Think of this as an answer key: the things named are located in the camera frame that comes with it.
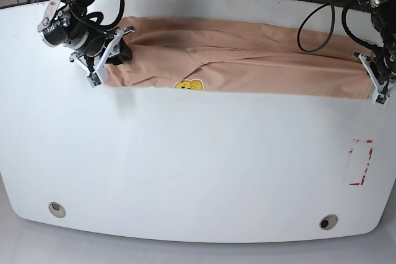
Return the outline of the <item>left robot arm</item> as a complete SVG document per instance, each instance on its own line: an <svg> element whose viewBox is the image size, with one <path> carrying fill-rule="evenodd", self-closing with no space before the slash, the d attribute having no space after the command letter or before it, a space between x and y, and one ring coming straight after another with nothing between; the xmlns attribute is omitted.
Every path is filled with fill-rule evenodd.
<svg viewBox="0 0 396 264"><path fill-rule="evenodd" d="M342 3L342 27L355 43L371 51L371 57L363 54L358 57L374 85L374 101L384 104L395 90L395 0L347 0ZM383 46L372 45L352 33L347 25L347 13L352 7L371 14L371 23L380 33Z"/></svg>

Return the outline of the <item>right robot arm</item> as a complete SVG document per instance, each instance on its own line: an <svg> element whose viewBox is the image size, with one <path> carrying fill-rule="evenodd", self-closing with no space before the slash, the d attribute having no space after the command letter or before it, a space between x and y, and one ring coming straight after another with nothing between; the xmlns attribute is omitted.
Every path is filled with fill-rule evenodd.
<svg viewBox="0 0 396 264"><path fill-rule="evenodd" d="M120 28L125 0L119 0L115 20L104 25L102 12L89 12L95 0L49 0L37 31L50 47L63 45L73 52L70 61L85 72L91 86L103 85L108 80L106 66L118 66L132 59L132 51L123 37L134 32L134 27Z"/></svg>

